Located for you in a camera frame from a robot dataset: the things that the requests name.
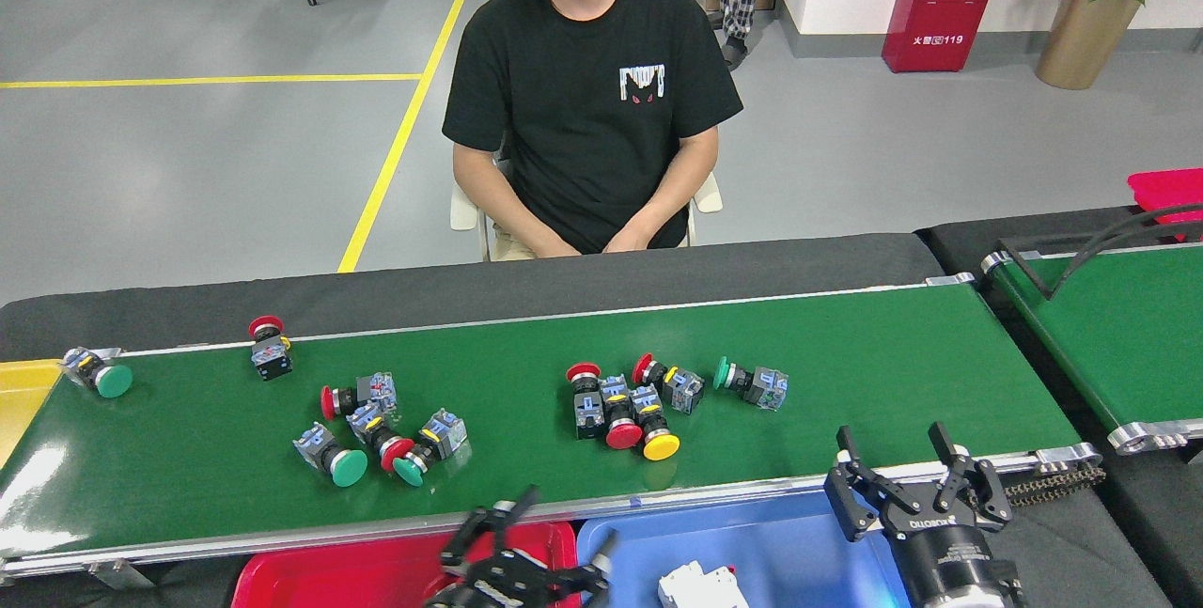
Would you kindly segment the person's right hand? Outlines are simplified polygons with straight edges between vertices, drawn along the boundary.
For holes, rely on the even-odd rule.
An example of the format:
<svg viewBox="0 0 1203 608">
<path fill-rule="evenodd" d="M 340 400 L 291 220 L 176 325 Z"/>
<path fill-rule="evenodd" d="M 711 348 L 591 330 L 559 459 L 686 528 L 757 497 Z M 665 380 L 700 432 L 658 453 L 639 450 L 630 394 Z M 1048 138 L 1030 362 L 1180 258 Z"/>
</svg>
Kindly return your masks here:
<svg viewBox="0 0 1203 608">
<path fill-rule="evenodd" d="M 531 250 L 533 256 L 537 258 L 581 255 L 580 250 L 562 240 L 562 237 L 555 232 L 552 228 L 532 228 L 532 230 L 526 230 L 523 235 L 520 235 L 518 237 L 523 241 L 525 247 Z"/>
</svg>

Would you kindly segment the person's left hand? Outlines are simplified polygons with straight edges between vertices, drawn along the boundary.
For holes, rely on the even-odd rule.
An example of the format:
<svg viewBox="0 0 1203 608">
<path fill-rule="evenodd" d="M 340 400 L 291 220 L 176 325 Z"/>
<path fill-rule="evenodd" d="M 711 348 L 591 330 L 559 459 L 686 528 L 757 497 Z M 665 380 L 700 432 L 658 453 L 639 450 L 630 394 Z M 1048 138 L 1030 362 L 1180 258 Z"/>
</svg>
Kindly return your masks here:
<svg viewBox="0 0 1203 608">
<path fill-rule="evenodd" d="M 658 231 L 659 228 L 657 226 L 644 226 L 644 224 L 633 220 L 624 228 L 621 228 L 620 232 L 614 236 L 614 240 L 610 240 L 608 244 L 602 248 L 602 252 L 624 253 L 632 250 L 646 250 Z"/>
</svg>

